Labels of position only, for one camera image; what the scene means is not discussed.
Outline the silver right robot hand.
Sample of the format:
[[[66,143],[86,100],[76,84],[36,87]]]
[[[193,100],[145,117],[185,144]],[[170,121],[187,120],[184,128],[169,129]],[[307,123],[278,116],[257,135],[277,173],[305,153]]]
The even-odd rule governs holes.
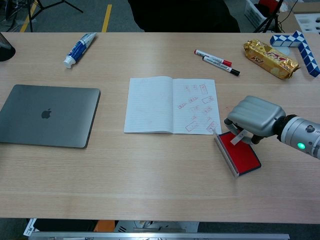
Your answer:
[[[274,125],[285,117],[286,113],[279,105],[248,95],[232,109],[224,124],[236,136],[243,130],[251,133],[252,137],[244,136],[241,141],[256,145],[275,135]]]

